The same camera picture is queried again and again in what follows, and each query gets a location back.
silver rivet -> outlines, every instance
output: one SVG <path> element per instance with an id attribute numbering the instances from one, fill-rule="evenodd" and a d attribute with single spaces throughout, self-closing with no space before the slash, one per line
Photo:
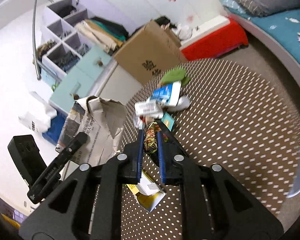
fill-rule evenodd
<path id="1" fill-rule="evenodd" d="M 90 168 L 90 165 L 87 163 L 83 163 L 79 167 L 80 171 L 87 171 L 89 168 Z"/>
<path id="2" fill-rule="evenodd" d="M 117 158 L 118 158 L 119 161 L 124 161 L 127 158 L 127 155 L 124 154 L 124 153 L 121 153 L 121 154 L 118 155 Z"/>
<path id="3" fill-rule="evenodd" d="M 212 169 L 214 171 L 221 171 L 222 167 L 219 164 L 213 164 Z"/>
<path id="4" fill-rule="evenodd" d="M 177 162 L 181 162 L 181 161 L 184 160 L 184 157 L 183 157 L 182 155 L 176 155 L 176 156 L 174 157 L 174 159 L 175 159 Z"/>

round table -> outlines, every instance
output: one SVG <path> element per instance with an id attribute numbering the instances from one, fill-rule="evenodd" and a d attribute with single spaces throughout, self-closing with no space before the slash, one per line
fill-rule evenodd
<path id="1" fill-rule="evenodd" d="M 298 167 L 300 120 L 261 75 L 236 62 L 203 59 L 178 66 L 191 81 L 181 88 L 188 109 L 172 114 L 173 134 L 199 165 L 219 163 L 270 212 L 279 214 Z M 137 139 L 134 104 L 146 100 L 164 73 L 127 104 L 121 151 Z M 148 156 L 143 169 L 159 185 L 159 168 Z M 123 187 L 122 239 L 182 239 L 179 187 L 161 185 L 167 195 L 151 212 Z"/>

white crumpled bag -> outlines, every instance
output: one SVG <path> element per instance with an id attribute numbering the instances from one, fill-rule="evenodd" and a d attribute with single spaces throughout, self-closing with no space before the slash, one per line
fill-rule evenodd
<path id="1" fill-rule="evenodd" d="M 39 133 L 46 132 L 51 126 L 51 119 L 57 116 L 57 111 L 34 91 L 23 98 L 23 108 L 20 111 L 19 121 Z"/>

newspaper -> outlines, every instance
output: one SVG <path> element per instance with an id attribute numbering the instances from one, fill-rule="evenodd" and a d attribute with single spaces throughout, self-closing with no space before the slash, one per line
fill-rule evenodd
<path id="1" fill-rule="evenodd" d="M 62 128 L 56 151 L 61 152 L 79 132 L 88 141 L 72 157 L 77 164 L 101 165 L 116 154 L 123 135 L 127 109 L 120 102 L 95 96 L 74 103 Z"/>

blue bed sheet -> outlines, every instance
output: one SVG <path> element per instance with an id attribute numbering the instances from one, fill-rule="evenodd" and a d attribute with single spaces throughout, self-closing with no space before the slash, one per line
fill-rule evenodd
<path id="1" fill-rule="evenodd" d="M 253 22 L 272 36 L 300 64 L 300 9 L 284 11 L 267 17 L 254 17 L 228 9 L 232 13 Z"/>

